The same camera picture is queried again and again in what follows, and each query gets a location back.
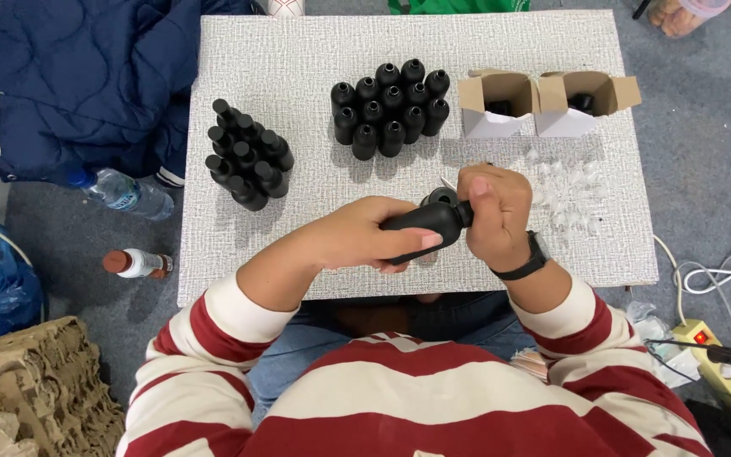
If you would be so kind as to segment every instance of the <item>power strip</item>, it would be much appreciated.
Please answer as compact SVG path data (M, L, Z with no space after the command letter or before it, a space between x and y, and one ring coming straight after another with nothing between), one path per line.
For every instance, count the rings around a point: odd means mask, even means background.
M673 329L673 336L681 342L723 346L703 320L687 319L686 326L679 325ZM698 367L701 371L701 376L716 391L729 392L731 394L731 379L724 379L721 376L721 364L711 362L710 358L706 356L706 349L704 348L692 347L690 350L693 352L693 356L701 363L701 366ZM731 397L725 394L721 394L720 397L731 408Z

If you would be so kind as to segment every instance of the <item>blue jeans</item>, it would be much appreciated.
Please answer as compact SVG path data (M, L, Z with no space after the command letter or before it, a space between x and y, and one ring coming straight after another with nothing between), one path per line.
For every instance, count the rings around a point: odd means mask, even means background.
M395 300L402 304L412 299ZM249 372L256 399L254 424L261 422L269 407L311 363L352 340L319 307L323 307L319 302L304 302ZM518 323L503 291L445 294L433 303L417 303L408 310L408 333L424 341L470 344L504 360L525 347L534 347L534 339Z

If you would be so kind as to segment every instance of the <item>red and white striped shirt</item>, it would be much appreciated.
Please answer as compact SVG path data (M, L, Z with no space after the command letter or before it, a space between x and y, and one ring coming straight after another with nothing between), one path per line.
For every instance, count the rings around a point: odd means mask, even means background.
M252 431L245 373L294 313L218 281L149 344L118 457L711 456L624 315L574 278L554 310L513 303L549 385L478 347L396 333L314 363Z

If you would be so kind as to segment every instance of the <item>quilted jacket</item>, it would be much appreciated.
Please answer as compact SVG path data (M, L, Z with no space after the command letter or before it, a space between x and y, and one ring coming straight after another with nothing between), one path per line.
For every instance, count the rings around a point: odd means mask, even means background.
M253 0L2 0L0 177L82 167L182 185L200 16Z

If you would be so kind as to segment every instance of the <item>textured tabletop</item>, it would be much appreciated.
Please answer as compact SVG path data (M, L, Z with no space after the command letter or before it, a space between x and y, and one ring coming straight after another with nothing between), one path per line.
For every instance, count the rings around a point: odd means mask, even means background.
M381 63L420 58L428 71L443 68L453 80L473 68L529 72L600 70L624 76L610 11L544 11L454 16L206 16L202 19L199 77L193 86L188 168L179 261L179 306L190 303L218 277L233 271L280 236L367 195L418 203L440 176L456 181L458 169L482 160L520 171L533 188L543 177L527 162L532 147L541 160L571 169L599 161L598 184L565 196L570 205L601 220L599 234L578 230L567 241L544 206L535 206L530 229L543 234L554 257L593 286L656 282L651 217L630 110L606 119L582 138L537 138L530 119L511 138L465 140L458 94L446 99L451 116L436 138L422 137L393 159L379 154L360 162L332 135L329 91L352 84ZM290 191L251 213L211 181L211 102L224 98L289 142L296 165ZM492 290L501 287L464 240L440 251L432 264L412 264L400 275L370 267L324 272L307 298L407 295Z

